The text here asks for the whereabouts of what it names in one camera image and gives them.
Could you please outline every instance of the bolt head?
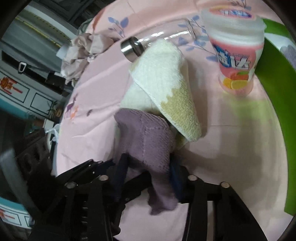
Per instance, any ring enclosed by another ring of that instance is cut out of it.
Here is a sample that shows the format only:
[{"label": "bolt head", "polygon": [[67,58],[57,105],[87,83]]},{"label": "bolt head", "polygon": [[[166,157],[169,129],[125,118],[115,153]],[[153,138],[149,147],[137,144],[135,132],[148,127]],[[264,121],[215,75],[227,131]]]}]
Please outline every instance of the bolt head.
[{"label": "bolt head", "polygon": [[77,186],[75,182],[66,183],[65,186],[69,189],[72,189]]},{"label": "bolt head", "polygon": [[188,180],[189,181],[196,181],[198,178],[197,178],[197,176],[195,176],[195,175],[189,175],[188,176]]},{"label": "bolt head", "polygon": [[108,179],[109,179],[109,177],[107,175],[99,176],[100,181],[107,181]]},{"label": "bolt head", "polygon": [[222,182],[222,183],[221,183],[221,187],[223,187],[223,188],[229,188],[230,185],[229,185],[229,183],[227,183],[227,182]]}]

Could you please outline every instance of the beige fabric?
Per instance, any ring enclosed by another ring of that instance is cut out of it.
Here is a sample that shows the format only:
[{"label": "beige fabric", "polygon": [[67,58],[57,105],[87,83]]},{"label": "beige fabric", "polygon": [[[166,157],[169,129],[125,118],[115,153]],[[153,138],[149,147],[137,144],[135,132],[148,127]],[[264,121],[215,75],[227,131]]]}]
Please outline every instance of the beige fabric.
[{"label": "beige fabric", "polygon": [[61,74],[65,84],[80,78],[85,68],[95,57],[106,51],[114,41],[102,34],[84,33],[71,40],[67,54],[62,61]]}]

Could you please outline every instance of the deer print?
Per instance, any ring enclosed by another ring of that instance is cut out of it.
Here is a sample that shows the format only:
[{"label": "deer print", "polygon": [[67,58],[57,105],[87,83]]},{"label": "deer print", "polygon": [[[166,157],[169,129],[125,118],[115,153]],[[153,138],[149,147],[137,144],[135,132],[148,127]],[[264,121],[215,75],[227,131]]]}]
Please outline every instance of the deer print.
[{"label": "deer print", "polygon": [[66,106],[65,116],[66,116],[66,114],[67,114],[69,111],[70,111],[70,114],[71,114],[71,110],[72,110],[73,106],[75,105],[75,101],[76,101],[77,96],[78,96],[78,94],[76,94],[76,95],[73,97],[73,102],[70,103],[70,104],[68,104],[68,105]]},{"label": "deer print", "polygon": [[78,111],[78,106],[75,107],[75,110],[73,113],[71,113],[71,117],[70,117],[70,120],[73,120],[73,118],[75,117],[76,113]]}]

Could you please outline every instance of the red decoration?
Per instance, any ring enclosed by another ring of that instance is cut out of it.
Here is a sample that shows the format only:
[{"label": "red decoration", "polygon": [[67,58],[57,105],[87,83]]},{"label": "red decoration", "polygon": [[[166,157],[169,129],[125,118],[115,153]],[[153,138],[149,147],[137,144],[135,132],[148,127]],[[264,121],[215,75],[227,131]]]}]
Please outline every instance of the red decoration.
[{"label": "red decoration", "polygon": [[11,216],[6,215],[6,214],[5,214],[5,211],[2,210],[2,209],[0,209],[0,218],[1,218],[2,220],[7,220],[6,217],[8,217],[8,218],[12,218],[12,219],[15,219],[14,217],[11,217]]},{"label": "red decoration", "polygon": [[17,82],[9,77],[4,77],[0,80],[0,88],[7,94],[11,95],[10,91],[12,89],[22,94],[22,91],[13,86],[14,84],[17,84]]}]

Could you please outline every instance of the purple towel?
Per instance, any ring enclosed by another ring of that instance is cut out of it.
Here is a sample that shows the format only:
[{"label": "purple towel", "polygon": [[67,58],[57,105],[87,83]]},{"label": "purple towel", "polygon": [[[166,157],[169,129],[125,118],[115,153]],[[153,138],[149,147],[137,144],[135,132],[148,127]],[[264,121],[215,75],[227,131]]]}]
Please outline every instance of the purple towel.
[{"label": "purple towel", "polygon": [[153,187],[148,189],[151,214],[174,210],[177,206],[169,182],[170,152],[174,138],[167,122],[140,110],[120,109],[115,114],[120,129],[118,153],[132,157],[131,168],[150,172]]}]

